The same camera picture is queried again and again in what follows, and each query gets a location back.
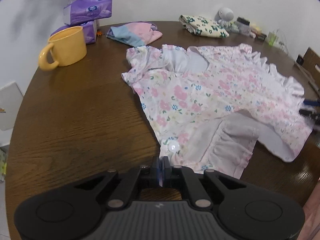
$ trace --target pink cloth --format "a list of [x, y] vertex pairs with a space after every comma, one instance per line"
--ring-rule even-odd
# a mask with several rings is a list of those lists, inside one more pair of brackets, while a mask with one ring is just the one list
[[162, 33], [154, 31], [151, 23], [133, 22], [126, 24], [128, 30], [136, 34], [146, 45], [159, 39]]

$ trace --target screw head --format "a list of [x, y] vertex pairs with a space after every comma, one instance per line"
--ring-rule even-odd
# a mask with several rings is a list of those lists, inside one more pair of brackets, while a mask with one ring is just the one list
[[120, 199], [111, 199], [108, 201], [108, 206], [112, 208], [119, 208], [123, 206], [123, 201]]
[[208, 207], [211, 205], [211, 201], [207, 199], [198, 199], [195, 204], [197, 207]]

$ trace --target wood grain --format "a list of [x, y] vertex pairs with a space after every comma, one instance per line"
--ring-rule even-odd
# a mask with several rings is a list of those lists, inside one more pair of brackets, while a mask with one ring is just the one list
[[[278, 49], [250, 37], [226, 39], [193, 36], [179, 22], [155, 22], [162, 38], [151, 45], [236, 46], [247, 43], [268, 57], [280, 73], [293, 75], [316, 98], [293, 60]], [[87, 56], [52, 72], [38, 69], [28, 87], [13, 129], [6, 178], [6, 207], [10, 236], [20, 239], [13, 214], [26, 198], [54, 187], [116, 168], [120, 172], [151, 164], [159, 153], [139, 98], [122, 80], [129, 70], [129, 46], [101, 37], [87, 46]], [[303, 205], [320, 177], [320, 149], [310, 136], [298, 158], [284, 163], [257, 143], [241, 179], [281, 192]], [[167, 191], [167, 199], [177, 194]]]

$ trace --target circular base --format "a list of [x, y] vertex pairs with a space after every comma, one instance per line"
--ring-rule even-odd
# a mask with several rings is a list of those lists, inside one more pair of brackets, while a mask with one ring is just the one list
[[236, 236], [250, 240], [286, 240], [304, 223], [302, 208], [290, 198], [248, 187], [230, 190], [218, 208], [221, 223]]
[[20, 204], [14, 214], [19, 233], [32, 240], [79, 239], [99, 223], [101, 207], [90, 192], [58, 188]]

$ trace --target folded floral fabric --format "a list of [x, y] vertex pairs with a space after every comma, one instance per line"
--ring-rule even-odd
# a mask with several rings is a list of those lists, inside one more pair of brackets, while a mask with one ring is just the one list
[[226, 38], [229, 33], [216, 21], [202, 16], [181, 15], [179, 21], [190, 33], [199, 36]]
[[145, 46], [162, 36], [157, 26], [149, 22], [132, 22], [119, 27], [111, 27], [107, 37], [133, 47]]

